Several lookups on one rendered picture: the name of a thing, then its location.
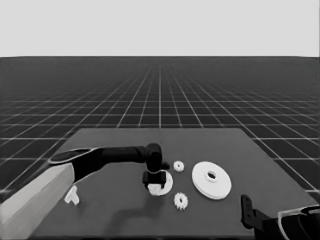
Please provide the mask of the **white round carrier with pins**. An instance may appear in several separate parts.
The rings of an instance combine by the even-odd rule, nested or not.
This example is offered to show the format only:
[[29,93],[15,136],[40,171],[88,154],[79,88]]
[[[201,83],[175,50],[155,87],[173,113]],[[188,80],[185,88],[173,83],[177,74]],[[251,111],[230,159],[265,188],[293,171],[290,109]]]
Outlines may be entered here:
[[171,191],[172,187],[173,187],[173,177],[172,177],[172,175],[168,171],[166,171],[166,170],[164,170],[164,171],[166,172],[166,184],[165,184],[164,187],[162,187],[162,191],[163,192],[162,192],[161,196],[168,194]]

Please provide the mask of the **large thick white disc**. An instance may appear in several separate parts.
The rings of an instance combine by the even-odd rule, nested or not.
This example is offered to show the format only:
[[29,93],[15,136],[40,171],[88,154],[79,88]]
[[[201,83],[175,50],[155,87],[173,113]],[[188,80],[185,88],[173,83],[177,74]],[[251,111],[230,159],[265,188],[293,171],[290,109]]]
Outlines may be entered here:
[[195,188],[209,199],[222,200],[231,192],[231,178],[215,163],[209,161],[196,163],[191,176]]

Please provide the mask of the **small white T-shaped piece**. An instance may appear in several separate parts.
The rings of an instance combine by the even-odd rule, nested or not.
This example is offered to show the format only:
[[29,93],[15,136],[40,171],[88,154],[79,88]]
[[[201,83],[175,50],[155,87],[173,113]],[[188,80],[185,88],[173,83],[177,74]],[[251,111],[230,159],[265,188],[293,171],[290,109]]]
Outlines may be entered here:
[[73,203],[74,205],[77,205],[80,202],[80,198],[77,194],[77,187],[73,185],[68,193],[66,194],[64,201],[69,204]]

